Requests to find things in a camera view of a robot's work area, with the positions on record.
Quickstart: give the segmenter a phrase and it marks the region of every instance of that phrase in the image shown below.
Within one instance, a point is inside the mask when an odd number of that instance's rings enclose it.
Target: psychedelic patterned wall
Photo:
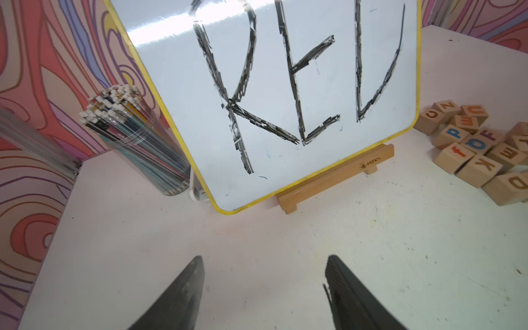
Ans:
[[[72,187],[0,138],[0,329],[16,329]]]
[[[528,53],[527,0],[423,0],[423,25],[434,24]]]
[[[0,105],[86,159],[106,146],[78,113],[117,83],[137,85],[157,109],[102,0],[0,0]],[[0,139],[2,330],[17,327],[72,186]]]

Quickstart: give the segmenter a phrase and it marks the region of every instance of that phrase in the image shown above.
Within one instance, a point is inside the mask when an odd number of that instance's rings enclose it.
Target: whiteboard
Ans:
[[[222,213],[335,166],[417,116],[419,1],[109,1]]]

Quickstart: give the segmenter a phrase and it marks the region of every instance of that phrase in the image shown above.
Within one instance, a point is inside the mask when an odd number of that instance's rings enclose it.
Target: white tabletop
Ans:
[[[422,47],[423,106],[481,103],[503,130],[528,121],[527,54],[433,26]],[[196,255],[196,329],[333,329],[329,254],[408,329],[525,329],[528,204],[499,207],[448,175],[416,130],[393,143],[378,172],[291,215],[275,198],[220,215],[162,196],[113,152],[88,160],[20,329],[125,330]]]

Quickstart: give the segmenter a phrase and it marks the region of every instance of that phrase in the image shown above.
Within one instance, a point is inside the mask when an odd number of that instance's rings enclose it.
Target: black marker writing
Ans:
[[[295,81],[295,73],[307,66],[310,60],[317,59],[328,47],[330,47],[335,42],[335,39],[333,35],[329,36],[318,46],[309,51],[297,64],[293,64],[291,60],[290,40],[288,37],[288,30],[286,28],[286,17],[284,15],[284,8],[282,7],[282,0],[275,0],[275,8],[277,10],[277,18],[279,21],[279,32],[284,39],[284,47],[286,48],[286,61],[288,62],[291,90],[294,94],[295,108],[297,109],[297,118],[299,120],[299,134],[303,145],[307,145],[328,126],[335,123],[336,121],[339,121],[340,115],[326,119],[321,126],[317,127],[305,137],[306,129],[304,127],[303,111],[300,106],[299,91],[297,89],[297,82]]]
[[[357,120],[360,121],[361,119],[365,118],[366,112],[372,107],[374,103],[378,100],[380,95],[383,93],[383,90],[389,83],[389,80],[392,77],[392,74],[394,72],[394,68],[396,68],[396,61],[398,60],[398,56],[400,55],[401,51],[401,41],[403,39],[403,22],[405,19],[405,4],[403,4],[403,14],[401,18],[401,30],[400,30],[400,43],[398,45],[398,48],[396,49],[396,53],[394,54],[394,59],[392,60],[391,66],[389,67],[389,70],[387,71],[387,74],[385,75],[385,79],[383,79],[383,82],[381,83],[381,86],[378,88],[376,93],[374,93],[374,96],[372,99],[370,99],[365,107],[361,108],[361,79],[363,74],[363,64],[361,62],[361,0],[355,0],[356,3],[356,16],[355,16],[355,27],[356,27],[356,113],[357,113]]]
[[[294,144],[298,144],[299,139],[296,138],[294,135],[288,133],[287,131],[283,130],[282,128],[277,127],[255,115],[250,114],[238,105],[238,102],[240,102],[242,97],[246,94],[246,87],[249,82],[249,72],[251,71],[251,66],[253,64],[253,54],[255,52],[255,46],[257,44],[257,16],[253,11],[253,8],[249,5],[246,0],[239,0],[249,18],[249,46],[248,53],[246,55],[246,61],[242,69],[242,74],[240,76],[240,81],[238,83],[237,89],[233,97],[229,98],[228,92],[222,81],[220,71],[216,67],[211,44],[209,43],[209,38],[207,37],[207,34],[205,32],[205,27],[196,19],[196,11],[203,3],[203,1],[204,0],[193,0],[189,16],[194,18],[193,28],[196,32],[198,44],[200,45],[200,48],[203,51],[203,55],[207,60],[207,64],[209,65],[209,71],[211,73],[211,77],[213,78],[214,85],[216,89],[218,89],[220,97],[227,103],[226,105],[222,104],[222,108],[225,108],[228,111],[228,117],[231,121],[230,128],[233,132],[233,142],[235,144],[235,148],[236,150],[240,151],[244,168],[249,174],[251,174],[253,173],[253,167],[251,166],[251,162],[249,161],[248,153],[246,151],[244,141],[242,140],[242,135],[240,134],[240,128],[238,126],[237,118],[235,115],[243,117],[249,120],[250,123],[260,128],[263,128],[268,132],[271,132],[283,138],[284,140],[290,141]]]

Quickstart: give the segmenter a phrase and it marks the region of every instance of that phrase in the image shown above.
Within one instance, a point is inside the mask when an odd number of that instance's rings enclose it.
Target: letter block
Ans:
[[[438,149],[444,149],[453,142],[461,143],[468,135],[469,132],[449,124],[440,133],[438,133],[436,138],[433,140],[432,145]]]
[[[526,155],[521,153],[520,150],[505,143],[501,143],[494,147],[486,156],[502,164],[501,170],[498,171],[499,174],[508,172],[526,157]]]
[[[508,133],[506,133],[507,137],[510,137],[512,135],[521,135],[521,136],[528,136],[528,122],[520,121],[515,125]]]
[[[497,144],[499,144],[500,142],[502,142],[502,140],[504,139],[504,134],[501,134],[491,128],[487,128],[487,127],[481,127],[477,133],[475,133],[476,136],[483,136],[485,138],[488,138],[490,139],[491,141],[493,141],[493,145],[496,146]]]
[[[469,116],[453,116],[450,124],[455,125],[458,128],[466,130],[471,134],[477,133],[478,131],[478,120],[475,117]]]
[[[446,115],[442,124],[449,122],[454,115],[457,115],[460,112],[460,107],[452,100],[435,102],[432,105],[432,108],[441,111]]]
[[[501,169],[502,164],[483,155],[476,155],[460,171],[457,176],[475,188],[480,188]]]
[[[418,116],[414,128],[424,134],[431,135],[440,126],[445,116],[441,111],[427,108]]]
[[[528,136],[512,135],[504,143],[525,154],[525,159],[522,160],[519,165],[528,165]]]
[[[493,147],[493,141],[483,137],[482,135],[469,135],[461,144],[475,154],[481,155],[484,155],[486,152],[488,152],[488,150],[491,149],[491,147]]]
[[[440,152],[435,158],[434,163],[447,173],[453,174],[473,156],[475,156],[474,152],[462,147],[456,142],[453,142]]]
[[[462,111],[460,112],[461,116],[471,116],[477,118],[478,125],[482,125],[489,115],[486,109],[481,105],[466,105],[461,106]]]
[[[499,206],[513,204],[528,198],[528,179],[519,172],[497,175],[482,190]]]

